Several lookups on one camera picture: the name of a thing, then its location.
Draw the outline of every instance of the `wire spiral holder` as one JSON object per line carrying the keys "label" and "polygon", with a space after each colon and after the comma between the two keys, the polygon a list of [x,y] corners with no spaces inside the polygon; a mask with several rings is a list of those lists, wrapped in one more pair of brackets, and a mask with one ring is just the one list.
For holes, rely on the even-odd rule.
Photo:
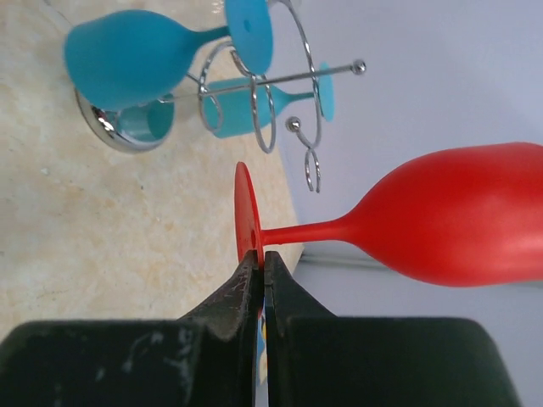
{"label": "wire spiral holder", "polygon": [[[316,148],[319,146],[322,140],[322,118],[332,119],[333,116],[333,90],[331,88],[327,91],[327,97],[330,99],[328,103],[332,104],[328,110],[332,112],[327,112],[322,106],[322,84],[319,83],[318,78],[320,76],[328,76],[341,72],[350,71],[355,75],[361,75],[366,71],[366,65],[362,60],[355,60],[352,64],[339,66],[336,68],[328,68],[327,65],[324,69],[316,70],[313,63],[313,57],[311,54],[311,47],[305,35],[304,28],[299,20],[299,17],[294,9],[294,6],[290,0],[271,0],[268,1],[268,6],[272,7],[277,3],[281,3],[287,8],[287,10],[292,15],[294,22],[298,28],[299,36],[302,41],[302,45],[305,51],[305,58],[308,65],[308,72],[296,75],[287,75],[279,78],[268,79],[266,75],[255,75],[251,73],[243,64],[241,58],[238,56],[236,49],[234,48],[232,42],[220,42],[217,44],[210,52],[208,58],[205,60],[202,70],[200,71],[199,76],[188,74],[188,78],[194,81],[197,85],[197,97],[199,100],[199,115],[202,120],[204,127],[213,133],[217,133],[222,126],[224,125],[225,112],[223,106],[217,95],[228,94],[233,92],[247,91],[247,96],[249,98],[250,104],[250,119],[252,120],[252,131],[255,133],[256,141],[260,149],[264,153],[271,153],[276,144],[277,138],[277,114],[276,114],[276,102],[274,100],[272,85],[276,83],[288,82],[288,81],[297,81],[301,79],[311,79],[312,90],[311,98],[315,104],[315,117],[316,117],[316,135],[314,141],[310,141],[302,131],[302,122],[297,116],[290,116],[285,120],[285,126],[288,131],[294,133],[299,141],[306,148],[305,159],[304,159],[304,170],[305,170],[305,181],[311,192],[319,193],[321,191],[321,166],[316,154]],[[246,81],[240,81],[234,86],[224,86],[217,89],[210,89],[207,84],[207,77],[210,72],[210,67],[213,64],[217,55],[223,51],[230,49],[230,55],[232,61],[239,73],[246,79]],[[267,99],[267,108],[269,110],[269,122],[271,126],[271,135],[270,141],[266,144],[264,137],[261,131],[261,123],[259,117],[259,94],[258,88],[262,86],[265,90],[264,96]],[[178,98],[184,98],[189,95],[181,95],[173,98],[161,99],[162,103],[173,102]],[[209,98],[213,104],[214,109],[216,110],[216,123],[211,124],[204,108],[204,101],[206,98]],[[311,177],[311,159],[315,167],[315,182]]]}
{"label": "wire spiral holder", "polygon": [[[43,0],[48,7],[54,7],[48,0]],[[244,3],[247,7],[252,5],[252,10],[247,11],[246,8],[241,9],[240,6]],[[295,75],[286,75],[278,78],[268,78],[266,76],[267,68],[271,62],[272,57],[272,27],[269,20],[268,9],[281,3],[290,12],[294,23],[299,32],[299,37],[305,52],[305,58],[307,62],[308,71],[298,73]],[[313,99],[315,104],[315,117],[316,117],[316,135],[311,141],[302,130],[302,121],[297,116],[290,116],[285,121],[287,130],[294,133],[299,141],[305,148],[304,170],[305,181],[311,192],[319,193],[321,191],[321,166],[316,154],[316,149],[322,140],[322,118],[327,121],[332,120],[334,112],[333,101],[333,83],[331,76],[342,73],[351,72],[355,75],[361,75],[366,71],[366,65],[362,60],[355,60],[352,64],[342,65],[334,68],[330,68],[327,64],[322,63],[317,70],[313,62],[313,56],[311,53],[311,47],[305,35],[304,28],[299,20],[299,17],[295,11],[291,0],[225,0],[225,10],[227,15],[227,28],[219,28],[211,31],[187,34],[187,38],[182,38],[187,41],[187,44],[195,42],[193,35],[198,35],[203,38],[202,42],[213,41],[215,35],[228,36],[230,38],[225,41],[218,42],[208,54],[204,61],[199,75],[192,74],[188,68],[186,68],[181,76],[193,81],[196,85],[196,92],[189,94],[172,94],[169,92],[163,94],[164,96],[154,96],[152,98],[146,97],[142,87],[137,83],[136,85],[128,84],[125,86],[127,92],[116,92],[115,87],[118,87],[119,83],[127,82],[127,75],[120,75],[120,70],[116,69],[115,62],[110,62],[111,59],[117,59],[118,55],[111,53],[107,48],[104,50],[101,42],[96,42],[92,36],[85,36],[84,41],[78,42],[78,47],[74,49],[72,47],[71,54],[75,57],[76,67],[71,70],[70,77],[76,84],[76,98],[80,106],[81,112],[85,117],[88,125],[96,133],[100,139],[106,142],[112,148],[120,150],[125,153],[141,153],[145,151],[157,148],[166,139],[175,119],[174,104],[181,98],[197,98],[198,99],[198,111],[202,124],[211,133],[218,138],[226,138],[233,136],[241,136],[244,134],[254,133],[256,141],[260,149],[264,153],[271,153],[276,145],[277,140],[277,117],[280,115],[283,108],[293,101],[302,99]],[[72,27],[72,32],[77,30],[74,26],[64,17],[62,13],[54,9],[56,14],[61,19],[69,23]],[[156,23],[157,19],[160,20],[161,30],[166,30],[166,35],[163,34],[163,38],[171,41],[172,54],[177,55],[178,47],[175,47],[175,38],[169,39],[168,32],[178,32],[177,22],[169,20],[165,16],[158,17],[150,12],[145,13],[144,17],[149,19],[152,24]],[[96,25],[96,32],[102,34],[104,28],[102,22],[91,23]],[[176,29],[173,31],[167,31],[171,25],[176,25]],[[156,32],[150,31],[149,34],[156,36]],[[128,48],[132,48],[133,53],[139,53],[139,43],[135,43],[130,36],[127,40]],[[72,42],[74,36],[69,37],[67,43]],[[82,46],[90,47],[81,50]],[[94,52],[95,50],[100,52],[99,56],[102,57],[102,65],[106,68],[105,76],[109,77],[109,81],[105,84],[96,82],[94,78],[103,77],[104,75],[97,75],[94,72],[89,72],[86,66],[86,56],[80,57],[81,52]],[[234,78],[225,81],[208,82],[208,75],[210,69],[216,60],[216,57],[223,51],[228,50],[232,58],[234,66],[240,73],[240,78]],[[154,52],[154,48],[150,48],[147,52]],[[64,55],[70,57],[70,47],[64,46]],[[128,58],[131,58],[133,54],[126,54]],[[70,65],[70,58],[67,58],[66,64]],[[81,66],[83,70],[87,70],[85,75],[80,75],[78,70]],[[129,65],[134,70],[140,70],[141,64]],[[251,70],[251,66],[260,67]],[[170,71],[166,68],[163,69],[164,76],[168,76]],[[138,73],[140,82],[157,81],[159,84],[162,78],[160,75],[152,75],[149,79],[149,75]],[[307,93],[289,94],[283,92],[275,84],[297,81],[303,79],[311,79],[311,91]],[[170,81],[172,84],[177,83],[176,80]],[[87,93],[91,94],[95,91],[96,87],[102,87],[103,90],[95,100],[100,100],[100,103],[91,103],[83,96],[81,88],[78,85],[87,87]],[[152,83],[155,89],[160,86]],[[114,108],[107,109],[105,106],[115,106]],[[269,142],[266,142],[262,135],[262,128],[270,125],[271,135]],[[311,161],[315,167],[315,177],[311,176]]]}

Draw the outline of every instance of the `wine glass base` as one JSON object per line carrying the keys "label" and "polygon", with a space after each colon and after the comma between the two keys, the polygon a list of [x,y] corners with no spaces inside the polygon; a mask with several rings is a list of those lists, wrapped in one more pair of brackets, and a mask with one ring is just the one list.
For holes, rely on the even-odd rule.
{"label": "wine glass base", "polygon": [[272,64],[272,18],[266,0],[226,0],[225,15],[236,53],[249,72],[264,75]]}
{"label": "wine glass base", "polygon": [[125,120],[123,128],[120,125],[123,119],[117,120],[116,112],[92,106],[77,90],[76,100],[94,134],[122,153],[143,153],[157,148],[165,141],[173,125],[174,103],[152,102],[156,103],[151,107],[152,111],[144,110],[144,107],[126,109],[132,114],[129,120]]}
{"label": "wine glass base", "polygon": [[[330,67],[323,62],[319,70],[327,70]],[[331,75],[321,76],[319,78],[319,101],[321,102],[321,113],[325,121],[332,121],[335,113],[335,103],[333,100],[333,81]]]}
{"label": "wine glass base", "polygon": [[259,266],[264,267],[264,246],[255,190],[249,169],[241,162],[236,165],[234,180],[234,216],[238,260],[241,261],[248,251],[256,250]]}

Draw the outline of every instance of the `blue silicone wine glass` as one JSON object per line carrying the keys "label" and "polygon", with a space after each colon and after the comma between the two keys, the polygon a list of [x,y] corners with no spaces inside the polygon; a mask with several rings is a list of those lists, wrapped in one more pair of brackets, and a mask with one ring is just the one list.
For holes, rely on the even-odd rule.
{"label": "blue silicone wine glass", "polygon": [[[320,69],[327,70],[329,67],[326,63],[322,63]],[[243,77],[226,81],[211,82],[207,87],[213,91],[232,86],[246,85],[248,83],[249,78]],[[318,79],[318,84],[322,117],[324,117],[326,121],[332,121],[334,114],[332,76],[320,76]],[[281,112],[292,102],[313,98],[313,92],[294,94],[286,93],[273,85],[270,85],[270,91],[273,97],[276,115],[280,115]],[[258,118],[260,127],[263,128],[269,125],[272,120],[266,89],[263,86],[258,86],[256,89],[256,95]],[[203,114],[210,124],[210,127],[216,129],[213,131],[213,134],[216,137],[226,138],[252,133],[255,131],[250,106],[250,97],[251,91],[247,88],[216,95],[216,101],[221,106],[222,110],[221,125],[219,125],[219,112],[215,103],[213,100],[211,100],[211,98],[204,98]]]}
{"label": "blue silicone wine glass", "polygon": [[226,0],[227,25],[192,31],[163,14],[124,10],[75,26],[64,43],[66,69],[93,106],[119,111],[170,92],[207,42],[230,36],[247,68],[264,74],[272,62],[266,0]]}
{"label": "blue silicone wine glass", "polygon": [[[45,11],[64,32],[74,26],[49,0],[43,0]],[[171,98],[167,93],[164,98]],[[175,118],[174,103],[149,103],[131,106],[120,111],[99,109],[76,92],[77,103],[85,120],[106,144],[120,151],[136,153],[157,148],[167,138]]]}

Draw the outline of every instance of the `metal rod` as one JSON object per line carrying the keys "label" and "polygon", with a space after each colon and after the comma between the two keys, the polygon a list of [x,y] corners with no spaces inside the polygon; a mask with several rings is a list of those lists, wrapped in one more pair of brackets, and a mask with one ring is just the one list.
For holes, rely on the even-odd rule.
{"label": "metal rod", "polygon": [[[310,79],[318,76],[325,76],[325,75],[334,75],[334,74],[340,74],[343,72],[352,72],[355,75],[363,74],[366,71],[366,64],[357,59],[352,64],[348,65],[342,65],[337,66],[335,68],[329,68],[327,70],[316,70],[315,72],[305,72],[303,74],[294,74],[294,75],[286,75],[286,76],[280,76],[278,78],[271,78],[271,79],[259,79],[255,82],[257,86],[265,86],[265,85],[274,85],[276,83],[283,83],[283,82],[290,82],[290,81],[299,81],[301,79]],[[219,89],[208,89],[205,93],[205,97],[208,96],[215,96],[220,95],[222,93],[229,93],[229,92],[235,92],[235,91],[241,91],[243,89],[250,89],[249,82],[246,84],[240,84],[236,86],[230,86],[230,87],[222,87]],[[184,94],[184,95],[178,95],[174,97],[175,99],[178,98],[187,98],[194,96],[191,94]]]}
{"label": "metal rod", "polygon": [[66,16],[60,11],[58,10],[55,6],[53,6],[51,4],[51,1],[50,0],[42,0],[43,4],[45,4],[49,9],[51,9],[57,16],[59,16],[62,20],[63,20],[63,25],[66,25],[66,27],[62,27],[62,28],[65,28],[65,29],[68,29],[70,30],[71,28],[73,28],[73,24],[71,21],[69,21]]}
{"label": "metal rod", "polygon": [[200,83],[199,79],[196,77],[196,75],[191,74],[190,72],[187,73],[187,78],[190,79],[193,82]]}

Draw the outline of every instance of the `metal ball knob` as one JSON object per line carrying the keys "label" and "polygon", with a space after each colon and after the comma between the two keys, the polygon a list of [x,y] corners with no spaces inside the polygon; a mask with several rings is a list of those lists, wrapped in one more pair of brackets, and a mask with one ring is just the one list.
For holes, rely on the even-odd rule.
{"label": "metal ball knob", "polygon": [[285,122],[285,125],[287,127],[288,131],[291,131],[293,133],[299,131],[302,127],[302,122],[299,118],[296,116],[289,117],[287,121]]}
{"label": "metal ball knob", "polygon": [[353,74],[355,75],[361,75],[366,72],[366,63],[361,59],[357,59],[355,62],[353,62],[353,66],[350,70],[352,70]]}

